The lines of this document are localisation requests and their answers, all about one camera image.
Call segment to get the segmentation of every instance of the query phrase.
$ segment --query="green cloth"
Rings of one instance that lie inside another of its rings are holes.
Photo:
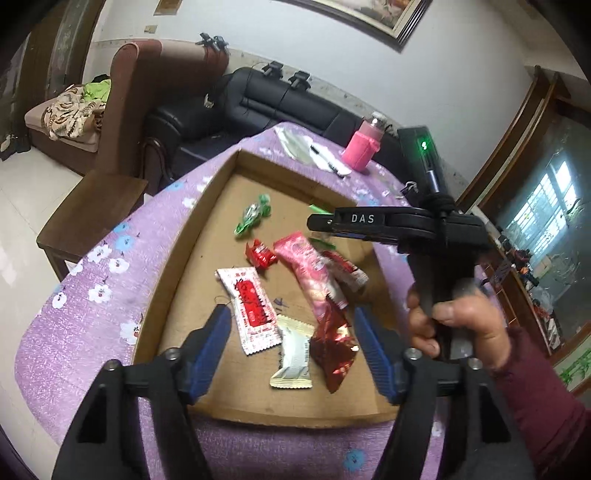
[[[99,83],[87,83],[84,85],[84,97],[82,97],[84,103],[91,102],[93,100],[100,100],[106,103],[111,92],[111,80],[103,80]]]

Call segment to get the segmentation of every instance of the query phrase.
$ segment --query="pink water bottle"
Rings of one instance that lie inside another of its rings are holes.
[[[343,153],[343,161],[356,171],[363,171],[369,160],[379,151],[380,140],[384,136],[388,119],[379,112],[374,112],[363,120],[361,127]]]

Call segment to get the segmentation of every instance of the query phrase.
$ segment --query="brown armchair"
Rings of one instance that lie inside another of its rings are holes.
[[[143,175],[140,142],[144,116],[166,94],[204,95],[228,66],[228,55],[176,40],[132,40],[115,54],[112,89],[100,134],[81,141],[51,140],[41,126],[48,100],[27,112],[31,143],[71,170],[94,169],[134,177]]]

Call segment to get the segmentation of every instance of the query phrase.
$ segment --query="red and white packet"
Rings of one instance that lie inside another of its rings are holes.
[[[281,238],[273,244],[275,254],[291,264],[301,289],[312,305],[316,320],[324,316],[326,297],[330,297],[340,309],[347,306],[347,299],[338,283],[330,275],[320,254],[301,232]]]
[[[216,277],[232,297],[244,353],[260,352],[281,343],[277,314],[254,267],[220,268]]]
[[[331,250],[320,252],[329,272],[341,283],[347,285],[351,291],[359,291],[369,281],[369,277],[353,262],[341,254]]]

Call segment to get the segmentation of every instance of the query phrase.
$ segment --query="black leather sofa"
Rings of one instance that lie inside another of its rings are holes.
[[[277,123],[293,122],[345,147],[362,122],[328,100],[247,67],[222,77],[209,100],[211,108],[205,107],[203,97],[176,98],[146,117],[144,176],[158,190]],[[384,135],[374,160],[403,183],[411,180],[394,136]]]

